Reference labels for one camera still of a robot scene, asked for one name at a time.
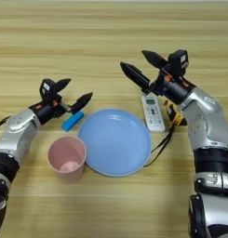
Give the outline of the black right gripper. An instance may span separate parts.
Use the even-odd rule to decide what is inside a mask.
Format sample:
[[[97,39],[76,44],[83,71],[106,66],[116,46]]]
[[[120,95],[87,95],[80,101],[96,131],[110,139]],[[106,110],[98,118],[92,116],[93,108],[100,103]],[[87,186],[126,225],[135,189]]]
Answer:
[[[168,64],[163,57],[153,51],[143,50],[142,54],[157,69],[162,69]],[[194,84],[183,77],[173,77],[162,71],[159,72],[156,80],[150,84],[150,80],[134,65],[121,61],[120,67],[126,77],[138,85],[145,95],[154,93],[157,96],[166,97],[175,104],[181,104],[195,88]]]

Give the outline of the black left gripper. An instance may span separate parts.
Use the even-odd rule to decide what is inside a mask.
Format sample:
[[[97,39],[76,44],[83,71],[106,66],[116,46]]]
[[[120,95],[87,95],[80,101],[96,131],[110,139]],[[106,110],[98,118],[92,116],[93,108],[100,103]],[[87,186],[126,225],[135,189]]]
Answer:
[[[61,79],[55,85],[56,92],[62,91],[70,82],[71,78]],[[76,103],[71,107],[61,100],[52,100],[51,102],[44,102],[43,100],[30,106],[35,116],[41,125],[44,125],[53,118],[59,118],[66,112],[77,113],[81,111],[91,100],[93,93],[87,93],[81,96]]]

